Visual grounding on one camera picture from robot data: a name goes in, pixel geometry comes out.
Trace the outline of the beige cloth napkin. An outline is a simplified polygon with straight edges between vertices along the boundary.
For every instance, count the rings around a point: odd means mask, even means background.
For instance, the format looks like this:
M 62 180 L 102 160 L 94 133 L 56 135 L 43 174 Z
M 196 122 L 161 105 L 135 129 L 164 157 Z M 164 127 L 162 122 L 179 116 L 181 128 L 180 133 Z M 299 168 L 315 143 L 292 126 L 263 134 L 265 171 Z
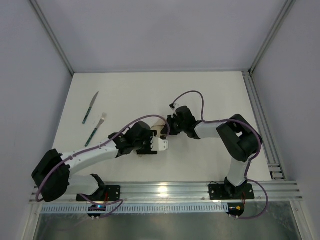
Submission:
M 160 138 L 161 136 L 166 136 L 167 135 L 167 131 L 165 131 L 164 133 L 162 133 L 162 130 L 166 127 L 166 123 L 164 120 L 159 119 L 152 127 L 151 130 L 152 131 L 156 131 L 156 137 Z

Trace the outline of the silver fork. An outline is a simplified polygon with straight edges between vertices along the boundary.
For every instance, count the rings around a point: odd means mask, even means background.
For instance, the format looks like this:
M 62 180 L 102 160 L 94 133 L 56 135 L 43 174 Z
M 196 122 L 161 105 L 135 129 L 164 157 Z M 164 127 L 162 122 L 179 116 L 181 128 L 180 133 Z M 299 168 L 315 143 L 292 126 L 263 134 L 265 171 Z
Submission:
M 98 122 L 98 124 L 97 124 L 97 126 L 94 128 L 94 130 L 92 131 L 92 133 L 91 133 L 91 135 L 89 136 L 88 140 L 86 141 L 86 143 L 85 143 L 85 145 L 84 145 L 85 147 L 88 147 L 88 146 L 89 146 L 89 144 L 91 143 L 91 141 L 92 141 L 93 137 L 95 136 L 96 132 L 98 131 L 98 129 L 100 128 L 100 126 L 105 122 L 106 118 L 107 118 L 107 113 L 106 113 L 106 112 L 103 112 L 103 113 L 102 113 L 102 116 L 101 116 L 101 118 L 100 118 L 100 120 L 99 120 L 99 122 Z

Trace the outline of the green handled knife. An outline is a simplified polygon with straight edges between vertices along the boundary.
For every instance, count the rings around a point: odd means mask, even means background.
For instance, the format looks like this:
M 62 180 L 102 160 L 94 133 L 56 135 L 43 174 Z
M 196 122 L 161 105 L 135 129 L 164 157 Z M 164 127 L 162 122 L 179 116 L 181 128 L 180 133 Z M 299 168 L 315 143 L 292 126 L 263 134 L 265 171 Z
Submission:
M 86 112 L 86 114 L 85 114 L 85 116 L 84 116 L 84 119 L 83 119 L 83 121 L 82 121 L 82 124 L 83 124 L 83 125 L 86 123 L 86 121 L 87 121 L 87 119 L 88 119 L 88 117 L 89 117 L 89 115 L 90 115 L 90 113 L 91 113 L 91 110 L 92 110 L 92 108 L 93 108 L 93 105 L 94 105 L 94 103 L 95 103 L 98 95 L 99 95 L 99 91 L 97 91 L 97 92 L 95 93 L 95 95 L 93 96 L 93 98 L 92 98 L 92 100 L 91 100 L 91 102 L 90 102 L 90 104 L 89 104 L 88 110 L 87 110 L 87 112 Z

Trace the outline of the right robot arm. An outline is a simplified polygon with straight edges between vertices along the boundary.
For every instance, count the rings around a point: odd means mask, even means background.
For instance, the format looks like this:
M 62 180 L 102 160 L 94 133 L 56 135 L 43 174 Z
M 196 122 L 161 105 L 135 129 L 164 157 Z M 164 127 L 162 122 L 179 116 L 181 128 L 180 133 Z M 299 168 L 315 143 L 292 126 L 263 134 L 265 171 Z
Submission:
M 262 149 L 263 139 L 257 131 L 240 115 L 231 118 L 204 121 L 196 120 L 187 106 L 179 107 L 167 117 L 168 125 L 162 135 L 177 136 L 185 133 L 195 140 L 219 138 L 231 156 L 229 172 L 223 183 L 208 185 L 211 200 L 253 200 L 253 187 L 248 183 L 250 165 Z

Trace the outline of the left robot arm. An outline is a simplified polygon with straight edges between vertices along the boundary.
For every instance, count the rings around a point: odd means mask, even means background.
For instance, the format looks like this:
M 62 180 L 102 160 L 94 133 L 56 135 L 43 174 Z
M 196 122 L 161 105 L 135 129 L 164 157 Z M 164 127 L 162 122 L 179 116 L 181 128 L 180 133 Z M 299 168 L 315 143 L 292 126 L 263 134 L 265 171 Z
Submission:
M 92 165 L 129 155 L 133 151 L 153 155 L 152 141 L 156 135 L 156 130 L 138 121 L 91 147 L 65 153 L 59 153 L 57 149 L 47 151 L 31 174 L 38 188 L 36 201 L 53 202 L 72 187 L 78 188 L 81 194 L 95 195 L 103 187 L 102 180 L 96 174 L 76 181 L 72 176 Z

